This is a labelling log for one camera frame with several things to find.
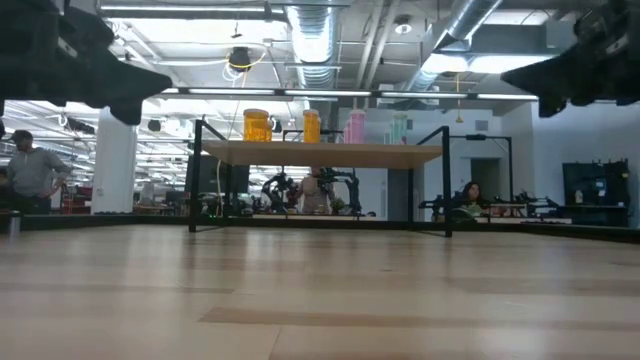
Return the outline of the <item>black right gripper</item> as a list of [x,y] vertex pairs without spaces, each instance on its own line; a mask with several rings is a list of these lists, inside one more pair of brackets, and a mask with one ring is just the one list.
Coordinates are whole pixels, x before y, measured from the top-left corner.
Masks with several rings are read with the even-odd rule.
[[639,101],[639,3],[608,0],[577,18],[577,42],[548,60],[506,71],[501,80],[538,98],[550,118],[568,104]]

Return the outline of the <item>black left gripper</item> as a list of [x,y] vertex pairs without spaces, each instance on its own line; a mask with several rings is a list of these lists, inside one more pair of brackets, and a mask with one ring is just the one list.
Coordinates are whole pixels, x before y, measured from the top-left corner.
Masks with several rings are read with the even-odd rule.
[[84,102],[139,125],[143,102],[172,79],[119,61],[112,42],[98,15],[69,1],[2,0],[1,99]]

